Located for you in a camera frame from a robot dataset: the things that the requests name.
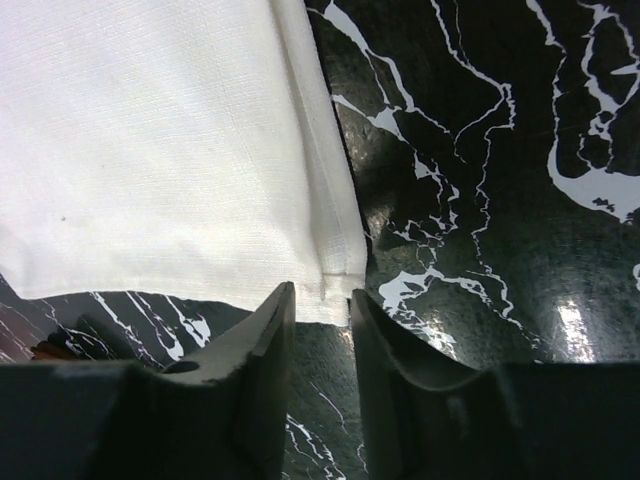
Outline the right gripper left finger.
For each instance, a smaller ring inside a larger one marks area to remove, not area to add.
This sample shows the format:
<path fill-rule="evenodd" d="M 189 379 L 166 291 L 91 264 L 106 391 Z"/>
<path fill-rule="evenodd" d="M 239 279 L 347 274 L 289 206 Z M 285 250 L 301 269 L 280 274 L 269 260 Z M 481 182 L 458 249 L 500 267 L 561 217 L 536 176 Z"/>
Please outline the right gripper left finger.
<path fill-rule="evenodd" d="M 295 289 L 161 372 L 130 385 L 143 438 L 130 479 L 278 479 L 282 474 L 295 329 Z"/>

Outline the white cloth napkin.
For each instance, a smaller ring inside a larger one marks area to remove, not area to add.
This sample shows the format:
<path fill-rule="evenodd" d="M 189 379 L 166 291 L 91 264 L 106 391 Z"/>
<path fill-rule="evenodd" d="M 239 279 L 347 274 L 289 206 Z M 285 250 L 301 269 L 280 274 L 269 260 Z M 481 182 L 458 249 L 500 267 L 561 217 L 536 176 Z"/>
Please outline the white cloth napkin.
<path fill-rule="evenodd" d="M 300 1 L 5 1 L 1 274 L 344 326 L 367 250 Z"/>

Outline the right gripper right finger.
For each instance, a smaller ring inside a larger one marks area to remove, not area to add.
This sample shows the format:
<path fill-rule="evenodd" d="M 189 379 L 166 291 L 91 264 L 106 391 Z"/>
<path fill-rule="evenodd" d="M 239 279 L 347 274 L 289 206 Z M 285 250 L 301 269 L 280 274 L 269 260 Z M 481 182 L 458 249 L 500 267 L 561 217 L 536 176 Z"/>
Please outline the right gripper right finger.
<path fill-rule="evenodd" d="M 520 472 L 497 369 L 458 363 L 363 290 L 350 302 L 372 479 L 514 479 Z"/>

